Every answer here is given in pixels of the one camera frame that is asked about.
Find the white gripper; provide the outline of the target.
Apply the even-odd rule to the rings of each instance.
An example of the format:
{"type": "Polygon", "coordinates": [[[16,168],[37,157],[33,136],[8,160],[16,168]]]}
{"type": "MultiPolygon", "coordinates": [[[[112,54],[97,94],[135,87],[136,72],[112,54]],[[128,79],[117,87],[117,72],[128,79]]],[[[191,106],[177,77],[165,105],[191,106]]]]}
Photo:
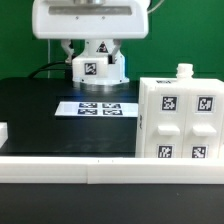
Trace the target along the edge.
{"type": "Polygon", "coordinates": [[[61,47],[72,63],[69,39],[114,39],[108,63],[115,64],[121,40],[148,34],[150,0],[34,0],[32,30],[39,39],[63,39],[61,47]]]}

